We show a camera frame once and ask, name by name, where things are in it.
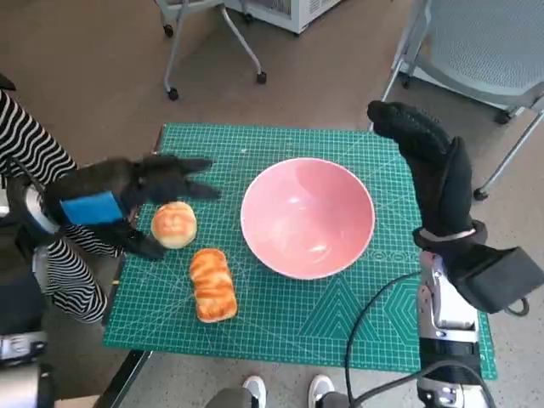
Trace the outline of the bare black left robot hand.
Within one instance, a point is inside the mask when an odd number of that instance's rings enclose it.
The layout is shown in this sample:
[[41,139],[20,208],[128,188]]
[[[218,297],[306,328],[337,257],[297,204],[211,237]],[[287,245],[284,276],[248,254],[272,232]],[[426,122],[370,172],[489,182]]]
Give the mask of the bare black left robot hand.
[[79,168],[48,184],[43,203],[57,224],[85,226],[104,243],[142,258],[163,258],[165,248],[135,229],[131,214],[146,202],[168,204],[180,197],[216,200],[220,191],[190,179],[209,170],[210,158],[151,154],[132,161],[110,158]]

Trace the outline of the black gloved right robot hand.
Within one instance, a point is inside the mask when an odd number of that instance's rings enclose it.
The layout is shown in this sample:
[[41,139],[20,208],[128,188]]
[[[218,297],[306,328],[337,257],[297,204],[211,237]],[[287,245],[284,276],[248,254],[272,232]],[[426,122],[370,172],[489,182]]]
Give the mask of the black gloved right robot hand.
[[472,231],[472,166],[463,139],[403,103],[372,101],[367,115],[411,170],[422,228],[444,239]]

